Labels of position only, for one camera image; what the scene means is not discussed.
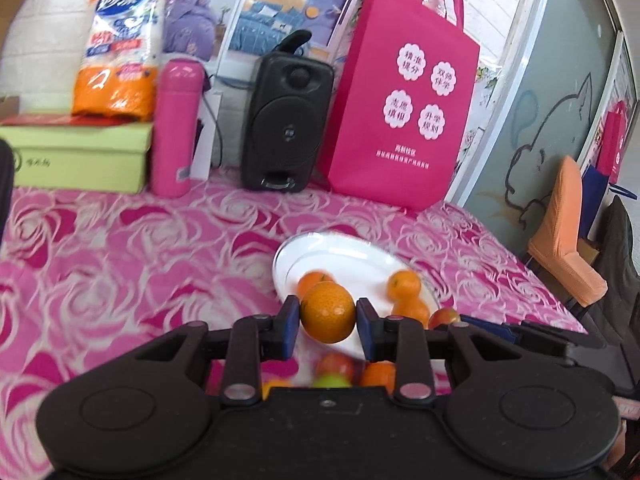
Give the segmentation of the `red apple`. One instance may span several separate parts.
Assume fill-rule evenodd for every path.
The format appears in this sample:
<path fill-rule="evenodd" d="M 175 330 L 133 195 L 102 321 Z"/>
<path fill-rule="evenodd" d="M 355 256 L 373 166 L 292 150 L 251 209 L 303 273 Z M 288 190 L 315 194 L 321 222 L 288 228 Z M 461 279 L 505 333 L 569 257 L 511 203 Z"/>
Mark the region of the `red apple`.
<path fill-rule="evenodd" d="M 461 321 L 460 314 L 453 308 L 441 308 L 436 310 L 428 320 L 428 328 L 434 330 L 441 325 L 449 325 Z"/>

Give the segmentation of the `large orange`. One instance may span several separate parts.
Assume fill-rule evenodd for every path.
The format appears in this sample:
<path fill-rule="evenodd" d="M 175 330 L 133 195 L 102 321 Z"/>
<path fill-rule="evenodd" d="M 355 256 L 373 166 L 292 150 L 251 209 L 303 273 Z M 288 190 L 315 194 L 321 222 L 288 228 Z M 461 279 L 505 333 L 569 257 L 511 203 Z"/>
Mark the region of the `large orange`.
<path fill-rule="evenodd" d="M 395 302 L 392 315 L 413 318 L 420 322 L 424 328 L 427 328 L 431 312 L 427 304 L 419 297 L 405 297 Z"/>

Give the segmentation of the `small orange mandarin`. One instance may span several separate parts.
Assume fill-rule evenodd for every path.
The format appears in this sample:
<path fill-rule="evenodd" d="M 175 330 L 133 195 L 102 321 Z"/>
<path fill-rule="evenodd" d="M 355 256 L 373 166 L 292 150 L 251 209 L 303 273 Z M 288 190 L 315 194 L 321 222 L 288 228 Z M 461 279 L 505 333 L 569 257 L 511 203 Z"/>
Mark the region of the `small orange mandarin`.
<path fill-rule="evenodd" d="M 391 302 L 419 297 L 421 289 L 420 276 L 409 269 L 393 273 L 386 282 L 386 296 Z"/>

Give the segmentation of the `green apple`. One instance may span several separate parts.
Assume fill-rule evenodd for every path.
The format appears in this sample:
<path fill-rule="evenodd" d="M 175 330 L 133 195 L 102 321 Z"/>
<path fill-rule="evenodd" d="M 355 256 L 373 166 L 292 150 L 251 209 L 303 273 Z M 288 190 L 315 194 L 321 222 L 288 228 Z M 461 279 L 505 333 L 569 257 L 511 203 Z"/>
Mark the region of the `green apple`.
<path fill-rule="evenodd" d="M 335 373 L 321 374 L 314 378 L 314 381 L 311 383 L 312 388 L 319 389 L 350 388 L 351 386 L 352 383 L 348 378 Z"/>

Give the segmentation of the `red tomato-like fruit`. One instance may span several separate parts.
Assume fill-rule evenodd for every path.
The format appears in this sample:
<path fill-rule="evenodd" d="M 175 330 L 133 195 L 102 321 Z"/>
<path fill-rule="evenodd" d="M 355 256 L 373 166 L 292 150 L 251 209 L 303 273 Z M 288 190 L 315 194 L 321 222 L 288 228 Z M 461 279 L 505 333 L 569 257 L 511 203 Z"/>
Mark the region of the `red tomato-like fruit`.
<path fill-rule="evenodd" d="M 353 382 L 357 375 L 357 369 L 354 360 L 349 356 L 340 352 L 331 352 L 322 356 L 318 361 L 314 368 L 314 374 L 317 377 L 329 374 L 338 375 Z"/>

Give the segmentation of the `orange fruit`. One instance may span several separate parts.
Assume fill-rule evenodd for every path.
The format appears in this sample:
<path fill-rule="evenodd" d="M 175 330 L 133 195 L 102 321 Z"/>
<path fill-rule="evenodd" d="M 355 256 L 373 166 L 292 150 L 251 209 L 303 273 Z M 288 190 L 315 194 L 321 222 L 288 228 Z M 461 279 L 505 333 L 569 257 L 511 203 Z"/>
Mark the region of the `orange fruit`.
<path fill-rule="evenodd" d="M 356 323 L 350 293 L 334 282 L 321 282 L 306 292 L 300 304 L 300 322 L 306 333 L 322 344 L 346 339 Z"/>

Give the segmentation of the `orange chair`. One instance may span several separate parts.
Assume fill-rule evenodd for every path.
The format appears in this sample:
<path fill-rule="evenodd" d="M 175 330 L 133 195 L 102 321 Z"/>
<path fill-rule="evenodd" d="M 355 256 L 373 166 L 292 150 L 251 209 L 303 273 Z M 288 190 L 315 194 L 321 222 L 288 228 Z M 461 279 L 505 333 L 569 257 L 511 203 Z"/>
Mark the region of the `orange chair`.
<path fill-rule="evenodd" d="M 582 213 L 582 174 L 577 162 L 564 156 L 546 213 L 527 252 L 583 308 L 600 300 L 608 283 L 578 252 Z"/>

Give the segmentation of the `pink rose tablecloth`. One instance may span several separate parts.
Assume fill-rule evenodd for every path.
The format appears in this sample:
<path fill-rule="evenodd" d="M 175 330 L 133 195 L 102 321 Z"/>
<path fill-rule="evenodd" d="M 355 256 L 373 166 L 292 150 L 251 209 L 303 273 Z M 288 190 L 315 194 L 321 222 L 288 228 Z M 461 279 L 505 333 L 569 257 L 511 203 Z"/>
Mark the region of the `pink rose tablecloth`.
<path fill-rule="evenodd" d="M 280 307 L 278 247 L 338 231 L 408 262 L 434 307 L 579 330 L 548 288 L 472 214 L 416 214 L 331 194 L 252 193 L 232 170 L 189 194 L 17 188 L 1 246 L 1 474 L 49 470 L 35 414 L 55 386 L 185 322 L 213 328 Z"/>

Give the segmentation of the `white ceramic plate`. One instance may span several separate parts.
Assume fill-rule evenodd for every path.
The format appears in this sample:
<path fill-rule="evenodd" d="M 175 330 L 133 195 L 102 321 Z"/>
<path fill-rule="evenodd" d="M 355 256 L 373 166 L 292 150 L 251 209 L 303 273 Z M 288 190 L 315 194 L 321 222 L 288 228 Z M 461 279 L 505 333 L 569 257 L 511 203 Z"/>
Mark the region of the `white ceramic plate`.
<path fill-rule="evenodd" d="M 386 295 L 388 278 L 408 263 L 366 240 L 336 231 L 303 233 L 290 237 L 276 251 L 272 279 L 280 299 L 293 295 L 308 272 L 326 271 L 358 300 L 366 297 L 385 318 L 393 310 Z"/>

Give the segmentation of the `pink tote bag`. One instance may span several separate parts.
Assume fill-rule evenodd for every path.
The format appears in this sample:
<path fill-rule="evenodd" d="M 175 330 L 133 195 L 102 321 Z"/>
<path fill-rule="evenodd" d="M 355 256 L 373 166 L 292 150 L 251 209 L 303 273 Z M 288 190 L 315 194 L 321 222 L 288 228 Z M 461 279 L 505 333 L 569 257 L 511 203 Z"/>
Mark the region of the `pink tote bag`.
<path fill-rule="evenodd" d="M 423 0 L 363 0 L 317 168 L 343 195 L 423 210 L 449 188 L 480 47 Z"/>

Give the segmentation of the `light green shoe box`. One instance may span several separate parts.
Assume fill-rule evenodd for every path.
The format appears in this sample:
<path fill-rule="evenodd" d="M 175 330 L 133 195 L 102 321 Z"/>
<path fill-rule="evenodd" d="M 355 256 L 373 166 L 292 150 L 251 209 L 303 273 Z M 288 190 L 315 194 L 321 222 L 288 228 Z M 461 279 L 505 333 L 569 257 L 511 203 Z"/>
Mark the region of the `light green shoe box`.
<path fill-rule="evenodd" d="M 3 126 L 17 186 L 136 194 L 145 184 L 152 126 Z"/>

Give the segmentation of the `black speaker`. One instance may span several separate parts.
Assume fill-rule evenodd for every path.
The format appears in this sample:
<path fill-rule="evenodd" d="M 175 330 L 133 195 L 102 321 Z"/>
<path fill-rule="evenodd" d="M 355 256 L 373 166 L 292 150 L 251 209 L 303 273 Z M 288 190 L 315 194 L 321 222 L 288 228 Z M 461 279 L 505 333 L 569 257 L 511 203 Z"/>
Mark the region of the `black speaker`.
<path fill-rule="evenodd" d="M 246 109 L 242 187 L 297 193 L 308 185 L 323 140 L 334 69 L 302 55 L 311 32 L 297 29 L 259 58 Z"/>

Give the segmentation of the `pink thermos bottle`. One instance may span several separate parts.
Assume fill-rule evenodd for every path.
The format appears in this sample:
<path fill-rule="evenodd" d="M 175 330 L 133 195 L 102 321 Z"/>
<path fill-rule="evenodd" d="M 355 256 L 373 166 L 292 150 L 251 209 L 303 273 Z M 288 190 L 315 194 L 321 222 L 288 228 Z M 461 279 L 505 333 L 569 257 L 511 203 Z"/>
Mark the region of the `pink thermos bottle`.
<path fill-rule="evenodd" d="M 187 58 L 170 60 L 157 81 L 151 154 L 151 191 L 176 198 L 190 190 L 203 66 Z"/>

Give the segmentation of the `bedding poster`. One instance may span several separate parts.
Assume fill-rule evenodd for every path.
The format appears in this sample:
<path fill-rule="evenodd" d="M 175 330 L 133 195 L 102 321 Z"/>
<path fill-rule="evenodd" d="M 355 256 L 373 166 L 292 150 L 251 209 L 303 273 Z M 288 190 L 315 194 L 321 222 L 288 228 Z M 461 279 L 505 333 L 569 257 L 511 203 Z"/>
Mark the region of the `bedding poster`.
<path fill-rule="evenodd" d="M 292 32 L 311 32 L 299 54 L 333 64 L 358 0 L 238 0 L 217 62 L 216 77 L 252 79 L 254 65 Z"/>

